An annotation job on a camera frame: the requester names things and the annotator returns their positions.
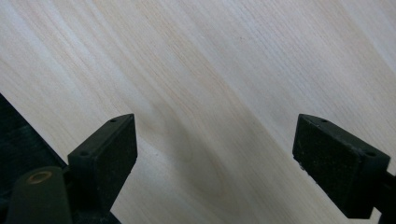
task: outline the wooden table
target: wooden table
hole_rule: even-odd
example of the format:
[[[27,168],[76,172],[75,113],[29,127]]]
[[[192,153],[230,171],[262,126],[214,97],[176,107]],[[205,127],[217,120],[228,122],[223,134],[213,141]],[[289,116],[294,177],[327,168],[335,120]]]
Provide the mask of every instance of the wooden table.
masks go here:
[[[2,1],[0,92],[64,159],[135,114],[123,223],[376,223],[291,149],[306,113],[395,158],[395,3]]]

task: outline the light wood surface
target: light wood surface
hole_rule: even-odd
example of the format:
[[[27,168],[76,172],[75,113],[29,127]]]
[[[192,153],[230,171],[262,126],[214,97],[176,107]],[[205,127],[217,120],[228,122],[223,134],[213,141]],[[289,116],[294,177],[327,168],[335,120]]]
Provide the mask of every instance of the light wood surface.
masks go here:
[[[291,149],[306,113],[396,158],[395,3],[1,1],[0,92],[64,159],[135,114],[123,223],[376,223]]]

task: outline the wood grain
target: wood grain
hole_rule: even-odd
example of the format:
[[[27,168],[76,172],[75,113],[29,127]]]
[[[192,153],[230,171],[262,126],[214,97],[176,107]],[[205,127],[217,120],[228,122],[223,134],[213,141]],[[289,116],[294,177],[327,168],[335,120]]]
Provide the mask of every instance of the wood grain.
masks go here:
[[[64,159],[135,113],[123,223],[377,222],[347,220],[291,148],[307,113],[396,156],[394,1],[0,4],[0,92]]]

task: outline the black mechanical bracket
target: black mechanical bracket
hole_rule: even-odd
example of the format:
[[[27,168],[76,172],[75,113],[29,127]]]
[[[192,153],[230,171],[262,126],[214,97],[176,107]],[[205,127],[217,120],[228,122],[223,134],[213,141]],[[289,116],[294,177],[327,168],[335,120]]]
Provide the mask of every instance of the black mechanical bracket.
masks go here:
[[[105,123],[66,165],[0,94],[0,223],[120,223],[110,208],[136,159],[133,114]]]
[[[396,223],[396,179],[387,172],[390,157],[335,124],[300,115],[293,156],[348,218]]]

